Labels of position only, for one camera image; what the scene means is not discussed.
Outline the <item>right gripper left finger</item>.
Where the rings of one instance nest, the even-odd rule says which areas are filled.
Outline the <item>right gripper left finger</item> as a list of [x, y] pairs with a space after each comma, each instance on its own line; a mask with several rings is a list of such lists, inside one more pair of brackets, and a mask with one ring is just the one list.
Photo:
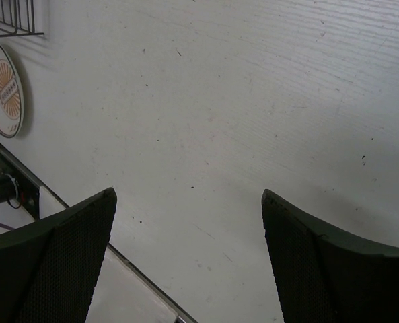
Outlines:
[[0, 234], [0, 322], [85, 322], [116, 204], [107, 188]]

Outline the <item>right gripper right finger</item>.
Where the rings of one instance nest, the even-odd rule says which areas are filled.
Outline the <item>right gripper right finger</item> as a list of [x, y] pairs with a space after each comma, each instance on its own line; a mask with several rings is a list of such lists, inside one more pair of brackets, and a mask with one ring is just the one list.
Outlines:
[[399, 248], [356, 236], [264, 190], [262, 219], [285, 322], [399, 322]]

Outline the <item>orange sunburst plate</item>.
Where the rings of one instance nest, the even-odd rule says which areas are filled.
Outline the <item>orange sunburst plate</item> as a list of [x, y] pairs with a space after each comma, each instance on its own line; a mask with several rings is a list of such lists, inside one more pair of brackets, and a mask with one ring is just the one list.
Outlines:
[[14, 138], [25, 117], [24, 91], [17, 69], [0, 45], [0, 135]]

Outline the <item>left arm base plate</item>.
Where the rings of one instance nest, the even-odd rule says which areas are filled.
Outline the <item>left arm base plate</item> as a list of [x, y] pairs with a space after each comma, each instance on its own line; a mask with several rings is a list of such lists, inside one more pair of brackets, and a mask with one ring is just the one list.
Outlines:
[[24, 209], [34, 220], [40, 219], [40, 185], [23, 164], [0, 153], [0, 204]]

